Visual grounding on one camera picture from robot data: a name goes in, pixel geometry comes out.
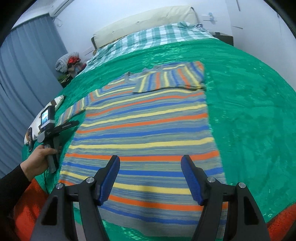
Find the silver screw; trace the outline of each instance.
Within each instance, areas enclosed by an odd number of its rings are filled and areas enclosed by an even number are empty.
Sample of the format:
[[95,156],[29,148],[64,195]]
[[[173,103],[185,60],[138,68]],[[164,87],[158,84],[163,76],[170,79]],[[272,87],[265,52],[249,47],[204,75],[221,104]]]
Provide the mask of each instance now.
[[63,185],[64,185],[64,184],[62,184],[62,183],[58,183],[58,184],[56,184],[56,189],[61,189],[61,188],[63,187]]
[[245,188],[245,187],[246,187],[246,184],[244,184],[244,183],[239,183],[239,187],[240,187],[240,188]]
[[93,181],[94,181],[94,178],[93,177],[89,177],[86,180],[87,183],[92,183]]
[[208,177],[207,180],[210,183],[214,183],[216,181],[216,179],[214,177]]

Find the air conditioner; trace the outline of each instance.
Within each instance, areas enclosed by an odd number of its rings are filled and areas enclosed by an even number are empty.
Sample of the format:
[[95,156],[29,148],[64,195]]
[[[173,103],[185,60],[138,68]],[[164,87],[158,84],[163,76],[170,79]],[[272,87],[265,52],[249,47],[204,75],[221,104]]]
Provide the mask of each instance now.
[[51,17],[58,16],[61,11],[65,9],[66,6],[68,6],[73,0],[56,0],[53,2],[53,4],[50,6],[49,9],[49,15]]

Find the finger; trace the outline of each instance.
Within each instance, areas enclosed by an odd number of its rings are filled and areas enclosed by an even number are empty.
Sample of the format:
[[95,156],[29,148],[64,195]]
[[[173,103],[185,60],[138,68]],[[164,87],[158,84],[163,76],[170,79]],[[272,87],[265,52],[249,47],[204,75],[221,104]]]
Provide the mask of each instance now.
[[43,145],[39,145],[35,149],[44,149],[44,146]]
[[54,148],[45,148],[40,151],[43,156],[57,154],[56,149]]

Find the dark wooden nightstand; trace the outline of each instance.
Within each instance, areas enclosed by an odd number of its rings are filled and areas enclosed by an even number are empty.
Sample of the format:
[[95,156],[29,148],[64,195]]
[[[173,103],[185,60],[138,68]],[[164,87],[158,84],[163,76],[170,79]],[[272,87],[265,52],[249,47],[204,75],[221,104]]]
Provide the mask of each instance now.
[[233,36],[223,34],[220,32],[210,33],[213,37],[223,41],[224,43],[230,44],[233,46]]

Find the person's arm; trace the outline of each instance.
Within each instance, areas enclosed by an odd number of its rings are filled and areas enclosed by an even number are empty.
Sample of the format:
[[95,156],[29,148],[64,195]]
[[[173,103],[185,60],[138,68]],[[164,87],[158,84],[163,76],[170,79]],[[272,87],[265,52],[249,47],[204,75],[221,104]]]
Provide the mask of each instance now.
[[36,147],[27,160],[0,179],[0,211],[3,215],[6,216],[10,213],[32,179],[48,168],[45,157],[56,154],[56,152],[55,149],[44,149],[44,146],[40,145]]

